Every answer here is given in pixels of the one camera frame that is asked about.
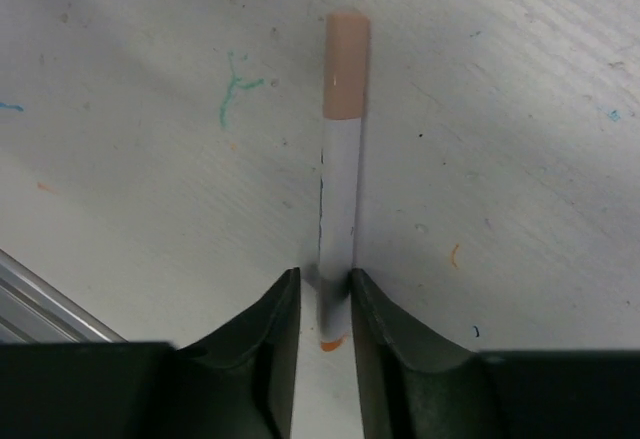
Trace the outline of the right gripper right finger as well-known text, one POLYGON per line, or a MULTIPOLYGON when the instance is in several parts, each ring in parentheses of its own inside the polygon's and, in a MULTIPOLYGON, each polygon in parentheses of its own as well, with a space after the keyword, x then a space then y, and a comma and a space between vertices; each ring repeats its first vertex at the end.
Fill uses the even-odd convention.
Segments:
POLYGON ((638 437, 638 351, 473 352, 350 281, 365 437, 638 437))

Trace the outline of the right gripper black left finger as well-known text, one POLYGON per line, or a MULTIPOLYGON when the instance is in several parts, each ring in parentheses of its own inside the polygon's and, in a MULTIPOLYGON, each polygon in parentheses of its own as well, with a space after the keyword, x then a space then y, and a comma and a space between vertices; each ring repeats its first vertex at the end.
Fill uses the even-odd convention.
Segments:
POLYGON ((287 438, 301 278, 195 343, 78 342, 1 349, 5 438, 287 438))

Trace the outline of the aluminium frame rail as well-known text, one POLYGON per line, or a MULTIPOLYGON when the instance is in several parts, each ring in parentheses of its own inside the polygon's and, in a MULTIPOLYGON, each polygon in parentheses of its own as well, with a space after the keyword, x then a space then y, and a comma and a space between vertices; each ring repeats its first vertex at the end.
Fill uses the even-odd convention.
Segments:
POLYGON ((0 272, 3 343, 124 340, 6 252, 0 272))

